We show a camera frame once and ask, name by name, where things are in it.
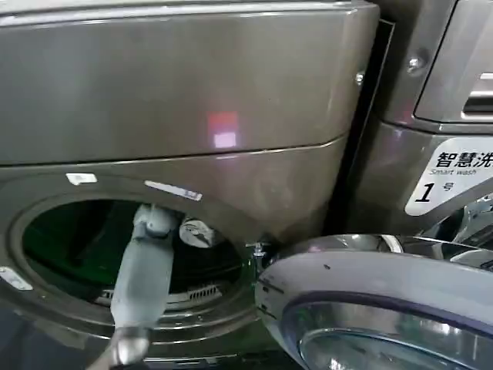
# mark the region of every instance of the number 1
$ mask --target number 1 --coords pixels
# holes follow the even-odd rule
[[[434,183],[426,183],[424,187],[426,187],[426,191],[423,194],[423,197],[420,199],[416,199],[415,202],[429,202],[428,195],[430,195],[431,189],[433,189]]]

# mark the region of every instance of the metal panel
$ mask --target metal panel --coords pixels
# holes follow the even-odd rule
[[[445,40],[416,109],[416,116],[443,123],[493,122],[493,115],[468,115],[464,105],[484,72],[493,72],[493,3],[458,3]]]
[[[53,13],[61,23],[0,28],[0,164],[284,148],[344,134],[378,8],[282,4],[166,16],[169,6],[94,22]]]
[[[493,71],[493,63],[488,70]],[[493,96],[493,73],[486,72],[479,76],[478,81],[476,81],[471,94],[469,95],[473,98],[491,97]]]
[[[452,137],[456,136],[422,133],[373,117],[349,180],[350,212],[344,232],[415,235],[493,192],[490,179],[422,216],[404,212],[432,153]]]
[[[2,296],[31,315],[91,335],[111,335],[108,310],[67,295],[61,299],[59,291],[39,281],[38,275],[22,262],[23,232],[41,212],[87,199],[158,204],[204,220],[220,230],[242,255],[250,256],[246,245],[265,236],[293,243],[320,235],[344,145],[345,140],[339,139],[292,150],[1,169],[0,203],[4,206],[0,211],[0,261],[2,266],[21,269],[19,273],[34,287],[30,293],[22,292],[28,294],[15,291],[2,292]],[[67,173],[92,173],[96,182],[75,185]],[[190,199],[157,190],[148,187],[146,180],[201,193],[202,197]],[[166,345],[166,356],[181,357],[186,353],[183,343],[223,335],[252,323],[256,315],[250,286],[234,292],[233,298],[238,306],[233,313],[231,307],[220,305],[199,317],[180,317],[179,325],[176,316],[163,317],[156,341]],[[211,317],[213,325],[200,326],[200,320]],[[203,347],[194,355],[204,355],[205,350]],[[154,355],[159,356],[157,349]]]
[[[382,120],[414,126],[414,107],[451,17],[455,0],[375,0],[382,17],[395,23],[375,99]],[[419,68],[410,68],[411,60]]]
[[[12,13],[36,13],[46,11],[60,11],[60,10],[72,10],[79,9],[86,10],[91,8],[132,8],[132,7],[160,7],[168,8],[169,6],[185,5],[231,5],[234,3],[230,0],[45,0],[40,2],[38,0],[23,0],[18,2],[16,0],[2,0],[0,2],[0,14],[12,14]],[[349,3],[345,2],[310,2],[311,4],[318,4],[320,7],[333,7],[333,6],[345,6]],[[361,4],[361,0],[353,0],[350,2],[353,5]],[[262,2],[243,2],[244,5],[261,5]],[[284,8],[291,7],[291,5],[302,5],[303,8],[307,8],[307,2],[291,2],[287,6],[286,2],[275,2],[271,5],[281,5]]]

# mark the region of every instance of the sticker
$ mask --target sticker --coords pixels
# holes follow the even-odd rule
[[[31,291],[32,285],[20,277],[14,270],[10,267],[1,266],[0,267],[0,278],[7,281],[12,287],[19,291]]]
[[[175,194],[178,197],[183,197],[198,202],[202,199],[201,193],[196,193],[191,190],[182,189],[181,187],[174,187],[173,185],[168,185],[167,183],[155,183],[154,181],[146,180],[144,182],[148,187],[152,187],[157,190],[166,191],[167,193]]]
[[[67,179],[73,185],[80,185],[81,183],[97,183],[96,175],[94,173],[66,173]]]
[[[404,208],[421,216],[493,177],[493,137],[455,137],[433,152]]]

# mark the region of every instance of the front-loading washing machine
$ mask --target front-loading washing machine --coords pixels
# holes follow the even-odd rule
[[[111,336],[132,218],[155,204],[212,237],[177,241],[153,338],[164,346],[149,356],[273,348],[252,256],[320,235],[378,7],[6,1],[0,12],[2,298]]]
[[[346,162],[339,227],[485,245],[493,221],[491,2],[383,3],[393,31],[358,154]]]

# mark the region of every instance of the washing machine door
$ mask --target washing machine door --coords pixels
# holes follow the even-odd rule
[[[493,252],[416,237],[309,240],[256,286],[272,336],[310,370],[487,369]]]

